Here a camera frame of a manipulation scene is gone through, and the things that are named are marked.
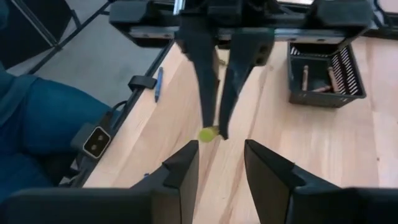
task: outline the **wood grain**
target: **wood grain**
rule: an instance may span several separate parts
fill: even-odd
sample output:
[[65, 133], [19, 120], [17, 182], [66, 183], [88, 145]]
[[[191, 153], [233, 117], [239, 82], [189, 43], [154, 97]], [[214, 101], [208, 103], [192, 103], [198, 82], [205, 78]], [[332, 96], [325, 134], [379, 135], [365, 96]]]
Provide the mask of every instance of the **wood grain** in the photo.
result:
[[[353, 48], [368, 96], [331, 110], [288, 103], [287, 44], [275, 43], [243, 88], [230, 139], [200, 144], [194, 223], [259, 223], [244, 171], [247, 138], [342, 187], [398, 187], [398, 42], [360, 38]], [[228, 60], [228, 52], [219, 55]], [[130, 187], [196, 139], [192, 64], [174, 46], [163, 67], [161, 100], [155, 104], [151, 90], [142, 94], [85, 187]]]

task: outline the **blue marker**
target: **blue marker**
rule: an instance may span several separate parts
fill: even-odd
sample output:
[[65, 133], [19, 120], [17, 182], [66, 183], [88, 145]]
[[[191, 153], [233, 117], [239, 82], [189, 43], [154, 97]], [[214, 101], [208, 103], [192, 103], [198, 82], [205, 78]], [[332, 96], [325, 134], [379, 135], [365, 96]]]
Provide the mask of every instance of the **blue marker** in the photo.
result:
[[155, 102], [159, 100], [160, 89], [162, 88], [162, 80], [163, 80], [163, 67], [159, 68], [159, 74], [157, 75], [157, 82], [155, 86]]

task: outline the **wooden stick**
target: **wooden stick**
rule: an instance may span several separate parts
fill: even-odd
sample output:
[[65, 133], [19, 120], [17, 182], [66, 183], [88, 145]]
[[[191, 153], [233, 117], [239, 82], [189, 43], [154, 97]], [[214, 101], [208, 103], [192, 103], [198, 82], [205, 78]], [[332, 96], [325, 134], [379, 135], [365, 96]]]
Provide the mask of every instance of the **wooden stick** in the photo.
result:
[[306, 91], [307, 88], [308, 88], [308, 65], [304, 66], [302, 90]]
[[339, 90], [339, 88], [338, 88], [338, 85], [337, 85], [335, 73], [333, 72], [333, 68], [332, 68], [332, 67], [329, 67], [329, 68], [328, 68], [328, 73], [329, 73], [331, 85], [332, 85], [332, 87], [333, 87], [333, 92], [335, 92], [335, 93], [340, 92], [340, 90]]
[[317, 93], [323, 93], [323, 92], [329, 91], [330, 89], [331, 89], [331, 86], [324, 86], [321, 88], [314, 89], [312, 91], [317, 92]]

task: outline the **small yellow ball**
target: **small yellow ball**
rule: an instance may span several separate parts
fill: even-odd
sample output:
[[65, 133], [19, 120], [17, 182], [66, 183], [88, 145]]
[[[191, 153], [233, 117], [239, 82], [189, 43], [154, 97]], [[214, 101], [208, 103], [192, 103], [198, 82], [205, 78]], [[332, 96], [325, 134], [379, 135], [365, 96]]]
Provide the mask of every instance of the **small yellow ball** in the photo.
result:
[[202, 142], [211, 142], [218, 135], [218, 127], [203, 128], [199, 132], [198, 139]]

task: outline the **black plastic crate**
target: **black plastic crate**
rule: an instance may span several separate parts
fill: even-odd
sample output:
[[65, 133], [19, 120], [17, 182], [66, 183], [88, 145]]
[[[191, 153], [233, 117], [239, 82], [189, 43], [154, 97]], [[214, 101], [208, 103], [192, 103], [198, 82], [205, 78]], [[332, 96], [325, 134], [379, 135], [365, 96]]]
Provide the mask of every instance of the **black plastic crate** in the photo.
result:
[[[366, 93], [359, 74], [351, 46], [334, 55], [306, 55], [300, 53], [294, 44], [289, 44], [289, 88], [291, 103], [300, 105], [340, 108]], [[303, 68], [308, 65], [308, 91], [302, 90]], [[338, 93], [323, 93], [312, 90], [326, 85], [331, 86], [328, 67], [332, 67], [339, 87]]]

